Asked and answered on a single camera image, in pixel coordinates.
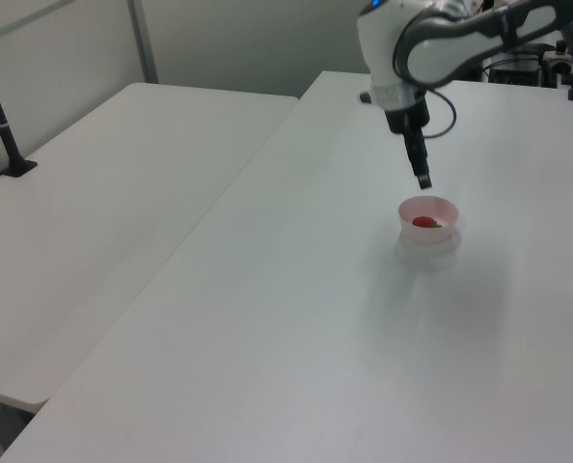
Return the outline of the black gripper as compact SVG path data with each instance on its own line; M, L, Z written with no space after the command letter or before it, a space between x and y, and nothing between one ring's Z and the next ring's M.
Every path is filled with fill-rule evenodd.
M418 98L413 105L385 111L384 115L390 131L394 134L403 135L408 160L420 189L431 188L427 149L422 133L422 128L430 121L426 100Z

